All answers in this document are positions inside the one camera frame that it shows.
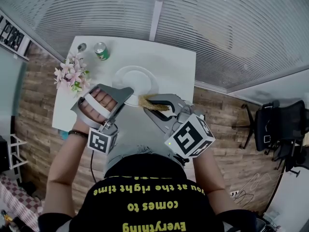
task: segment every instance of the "hand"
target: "hand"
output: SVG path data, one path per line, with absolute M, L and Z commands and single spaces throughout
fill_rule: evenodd
M 117 102 L 113 100 L 110 95 L 101 91 L 100 88 L 94 90 L 91 95 L 108 111 L 111 111 L 117 104 Z M 93 109 L 93 107 L 89 105 L 86 100 L 82 102 L 82 104 L 80 105 L 80 109 L 87 117 L 94 120 L 95 122 L 102 124 L 106 120 L 106 118 L 99 114 L 95 109 Z M 84 133 L 89 132 L 89 126 L 79 118 L 76 119 L 76 123 L 73 126 L 73 129 L 77 131 L 82 131 Z

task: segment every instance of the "black and white marker cube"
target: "black and white marker cube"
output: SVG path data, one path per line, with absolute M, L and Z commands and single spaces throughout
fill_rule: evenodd
M 215 138 L 206 122 L 195 114 L 190 117 L 169 137 L 165 144 L 183 158 L 198 157 Z
M 106 135 L 97 129 L 90 128 L 87 147 L 100 153 L 108 154 L 115 146 L 117 135 L 117 133 Z

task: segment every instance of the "wrist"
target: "wrist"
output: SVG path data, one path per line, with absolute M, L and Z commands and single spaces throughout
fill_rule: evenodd
M 85 124 L 83 121 L 81 121 L 80 119 L 77 119 L 75 124 L 73 125 L 72 130 L 75 131 L 81 131 L 83 133 L 87 133 L 89 134 L 89 126 L 87 124 Z

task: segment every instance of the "person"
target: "person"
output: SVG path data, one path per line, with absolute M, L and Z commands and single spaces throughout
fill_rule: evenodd
M 111 111 L 116 102 L 106 93 L 91 94 Z M 83 112 L 103 123 L 105 118 L 86 101 Z M 87 193 L 75 214 L 72 183 L 87 143 L 89 127 L 77 119 L 56 155 L 48 175 L 40 231 L 250 231 L 253 212 L 240 209 L 225 190 L 224 179 L 211 150 L 193 159 L 196 183 L 186 178 L 183 162 L 168 148 L 112 150 L 107 172 Z

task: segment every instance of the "white plate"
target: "white plate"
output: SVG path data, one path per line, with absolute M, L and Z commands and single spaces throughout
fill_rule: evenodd
M 112 79 L 112 87 L 131 87 L 134 93 L 125 104 L 134 107 L 139 106 L 139 95 L 159 93 L 155 76 L 145 68 L 134 65 L 123 67 L 117 71 Z

